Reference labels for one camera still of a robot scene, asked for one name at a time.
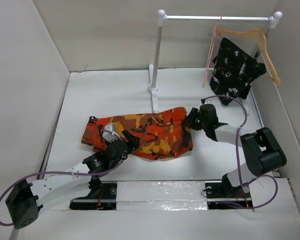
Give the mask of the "orange camouflage trousers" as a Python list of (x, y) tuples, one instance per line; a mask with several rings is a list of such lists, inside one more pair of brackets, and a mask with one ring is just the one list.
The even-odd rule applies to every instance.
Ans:
[(97, 118), (91, 116), (81, 138), (81, 143), (91, 146), (94, 152), (105, 150), (102, 137), (105, 126), (114, 124), (115, 132), (124, 140), (122, 131), (140, 139), (133, 155), (148, 160), (178, 158), (194, 147), (191, 129), (184, 125), (187, 110), (175, 107), (159, 113), (126, 114)]

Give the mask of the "pink wire hanger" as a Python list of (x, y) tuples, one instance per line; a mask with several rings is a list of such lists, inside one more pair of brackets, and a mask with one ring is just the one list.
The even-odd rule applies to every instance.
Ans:
[(212, 60), (212, 54), (214, 51), (214, 46), (215, 46), (215, 41), (216, 41), (216, 35), (217, 35), (217, 24), (214, 25), (213, 28), (213, 32), (212, 32), (212, 36), (211, 36), (211, 41), (210, 41), (210, 46), (209, 46), (209, 51), (208, 51), (208, 56), (207, 56), (207, 61), (206, 61), (206, 66), (205, 66), (205, 73), (204, 73), (204, 79), (202, 82), (202, 87), (204, 88), (206, 83), (207, 83), (207, 79), (208, 79), (208, 71), (210, 68), (210, 63)]

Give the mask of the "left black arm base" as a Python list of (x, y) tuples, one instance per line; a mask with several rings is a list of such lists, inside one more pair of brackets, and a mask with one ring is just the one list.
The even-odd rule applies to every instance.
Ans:
[(104, 182), (90, 189), (86, 196), (70, 201), (69, 208), (77, 211), (111, 211), (117, 209), (117, 182)]

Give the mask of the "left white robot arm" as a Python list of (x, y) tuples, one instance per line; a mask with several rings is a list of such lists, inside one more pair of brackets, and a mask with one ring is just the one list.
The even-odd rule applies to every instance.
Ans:
[(11, 186), (5, 200), (15, 229), (32, 224), (40, 213), (58, 205), (79, 185), (90, 198), (101, 194), (100, 178), (118, 168), (128, 155), (139, 148), (140, 138), (127, 130), (123, 138), (117, 137), (100, 152), (85, 158), (66, 171), (41, 172), (43, 179), (28, 182), (26, 177)]

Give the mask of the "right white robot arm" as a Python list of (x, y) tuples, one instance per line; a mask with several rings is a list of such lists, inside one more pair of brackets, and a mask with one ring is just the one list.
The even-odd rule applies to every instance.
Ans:
[(237, 169), (223, 175), (217, 187), (227, 197), (233, 197), (252, 180), (287, 164), (287, 157), (269, 128), (247, 132), (220, 122), (213, 104), (192, 108), (183, 125), (192, 130), (203, 130), (215, 142), (234, 145), (237, 155), (242, 148), (245, 163), (238, 163)]

